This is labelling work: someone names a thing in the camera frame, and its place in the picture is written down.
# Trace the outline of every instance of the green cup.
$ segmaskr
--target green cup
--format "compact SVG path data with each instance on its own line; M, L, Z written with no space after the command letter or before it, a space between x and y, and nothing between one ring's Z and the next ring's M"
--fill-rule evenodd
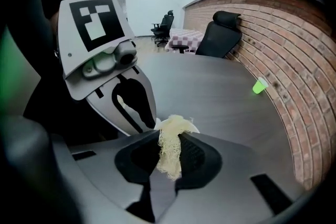
M268 87L268 83L262 77L259 77L256 84L253 86L253 91L258 94Z

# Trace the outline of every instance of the checkered tablecloth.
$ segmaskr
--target checkered tablecloth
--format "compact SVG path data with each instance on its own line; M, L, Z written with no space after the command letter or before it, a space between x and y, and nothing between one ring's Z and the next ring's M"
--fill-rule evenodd
M195 30L188 29L179 29L179 28L171 28L170 30L170 40L167 45L164 47L167 51L178 51L176 49L172 49L172 45L187 45L189 46L189 50L186 52L196 52L199 44L201 43L204 34Z

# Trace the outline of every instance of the round table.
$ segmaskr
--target round table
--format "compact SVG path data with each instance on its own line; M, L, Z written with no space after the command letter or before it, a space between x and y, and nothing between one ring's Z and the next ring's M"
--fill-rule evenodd
M295 200L304 192L295 180L282 120L267 93L252 92L256 79L243 65L162 53L148 56L139 66L152 84L160 120L181 115L193 119L203 134L248 146L288 197Z

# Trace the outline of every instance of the brick wall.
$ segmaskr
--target brick wall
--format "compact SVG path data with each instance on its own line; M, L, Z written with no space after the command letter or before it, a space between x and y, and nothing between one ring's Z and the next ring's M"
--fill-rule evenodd
M243 37L228 58L268 80L296 179L310 189L336 155L336 44L323 6L313 0L203 0L186 8L184 28L204 33L218 10L241 14Z

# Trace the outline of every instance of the office chair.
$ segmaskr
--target office chair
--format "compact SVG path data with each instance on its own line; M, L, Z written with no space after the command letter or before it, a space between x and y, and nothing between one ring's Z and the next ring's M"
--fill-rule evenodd
M168 42L169 32L170 32L170 29L172 27L173 20L174 20L173 11L170 10L167 15L164 15L164 17L165 17L165 24L164 25L161 24L159 28L156 31L154 31L154 34L156 36L156 39L154 42L155 44L157 44L157 46L159 46L162 43Z
M237 28L238 16L240 14L216 12L195 54L224 58L242 38L242 32ZM187 45L172 45L171 47L178 49L181 54L189 49Z

